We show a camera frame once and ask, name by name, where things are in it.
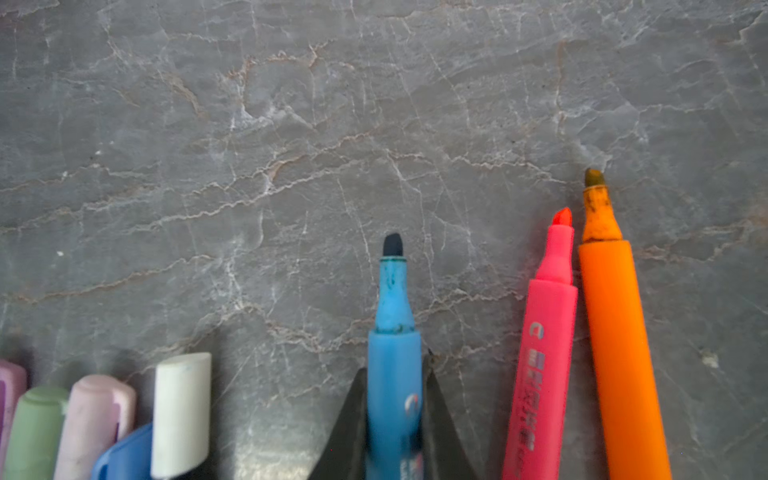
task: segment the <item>purple marker cap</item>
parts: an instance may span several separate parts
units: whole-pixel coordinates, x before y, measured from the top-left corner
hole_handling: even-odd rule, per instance
[[[27,371],[15,363],[0,360],[0,472],[5,464],[8,451],[8,437],[11,435],[13,415],[18,399],[27,391]]]

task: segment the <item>blue marker cap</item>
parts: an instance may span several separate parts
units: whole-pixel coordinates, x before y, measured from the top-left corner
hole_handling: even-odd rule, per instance
[[[152,480],[152,424],[136,429],[96,461],[91,480]]]

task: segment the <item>black marker tip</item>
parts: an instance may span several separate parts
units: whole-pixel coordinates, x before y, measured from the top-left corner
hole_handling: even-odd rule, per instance
[[[384,239],[384,257],[402,257],[402,238],[399,233],[391,233]]]

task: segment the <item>highlighter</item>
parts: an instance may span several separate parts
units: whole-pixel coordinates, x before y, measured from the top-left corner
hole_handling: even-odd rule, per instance
[[[152,424],[136,429],[96,461],[91,480],[151,480]]]
[[[421,480],[422,337],[406,292],[399,234],[388,235],[379,264],[379,307],[368,335],[367,480]]]
[[[154,378],[152,478],[190,472],[210,449],[210,353],[157,364]]]
[[[54,480],[88,480],[96,460],[134,427],[136,392],[107,375],[78,380],[69,394]]]
[[[15,363],[0,360],[0,478],[5,464],[5,452],[8,450],[8,438],[11,436],[13,415],[16,413],[18,400],[27,391],[27,371]]]
[[[544,259],[528,286],[502,480],[557,480],[578,291],[573,286],[571,211],[547,231]]]
[[[579,246],[611,480],[671,480],[632,247],[621,236],[605,179],[587,170]]]
[[[51,480],[69,392],[35,387],[18,401],[3,480]]]

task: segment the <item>pastel marker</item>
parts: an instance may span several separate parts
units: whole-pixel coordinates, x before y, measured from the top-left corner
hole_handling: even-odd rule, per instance
[[[16,413],[18,400],[27,391],[27,371],[15,363],[0,360],[0,478],[5,464],[5,453],[8,450],[8,440],[11,436],[13,416]]]
[[[88,480],[96,460],[134,428],[136,392],[107,375],[78,380],[58,447],[54,480]]]
[[[3,480],[53,478],[68,397],[67,390],[39,386],[19,399],[8,440]]]
[[[559,211],[528,286],[502,480],[558,480],[577,289],[571,211]]]
[[[157,364],[152,478],[175,478],[192,471],[207,458],[210,371],[210,353],[188,353]]]

